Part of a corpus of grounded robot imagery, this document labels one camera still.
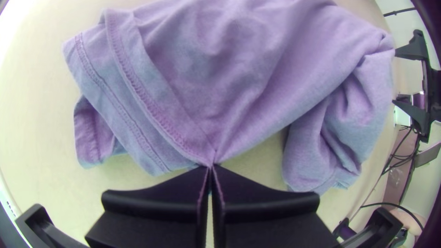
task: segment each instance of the cable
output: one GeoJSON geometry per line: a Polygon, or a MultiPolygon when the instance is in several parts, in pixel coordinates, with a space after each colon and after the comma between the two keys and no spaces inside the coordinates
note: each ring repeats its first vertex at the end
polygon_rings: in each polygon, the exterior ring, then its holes
{"type": "Polygon", "coordinates": [[[388,17],[388,16],[397,15],[399,13],[403,13],[403,12],[407,12],[407,11],[413,11],[413,10],[416,10],[416,8],[408,8],[408,9],[404,9],[404,10],[392,11],[392,12],[384,14],[383,16],[388,17]]]}
{"type": "Polygon", "coordinates": [[[367,207],[371,207],[371,206],[378,206],[378,205],[389,205],[389,206],[394,206],[396,208],[403,210],[404,212],[408,213],[410,216],[412,216],[412,218],[415,219],[415,221],[418,223],[418,226],[421,228],[421,231],[424,230],[423,224],[421,224],[421,222],[418,220],[418,218],[414,214],[412,214],[412,212],[410,212],[409,210],[407,210],[406,208],[404,208],[400,205],[393,204],[393,203],[373,203],[373,204],[361,206],[360,208],[362,209],[362,208],[367,208],[367,207]]]}
{"type": "Polygon", "coordinates": [[[409,131],[406,133],[406,135],[404,135],[403,139],[400,141],[400,143],[398,143],[398,146],[396,146],[394,152],[392,153],[392,155],[389,156],[389,159],[387,160],[386,164],[383,167],[383,171],[381,172],[382,175],[384,175],[384,172],[387,170],[387,167],[389,166],[390,162],[393,159],[393,155],[396,154],[396,151],[398,151],[398,149],[400,148],[400,146],[403,144],[403,142],[406,140],[406,138],[409,136],[409,134],[412,132],[412,128],[409,129],[409,131]]]}
{"type": "Polygon", "coordinates": [[[383,171],[383,172],[381,173],[381,175],[384,175],[384,174],[388,173],[389,171],[391,171],[391,170],[394,169],[394,168],[397,168],[397,167],[403,166],[403,165],[405,165],[405,164],[406,164],[407,162],[409,162],[409,161],[413,161],[413,160],[415,159],[415,157],[417,156],[417,154],[418,154],[419,141],[420,141],[420,137],[417,136],[417,139],[416,139],[416,141],[415,141],[415,148],[413,149],[412,154],[411,154],[409,157],[407,157],[406,159],[404,159],[404,160],[399,159],[399,160],[401,160],[400,162],[397,162],[397,163],[395,163],[394,165],[389,166],[389,168],[386,169],[385,171],[383,171]]]}

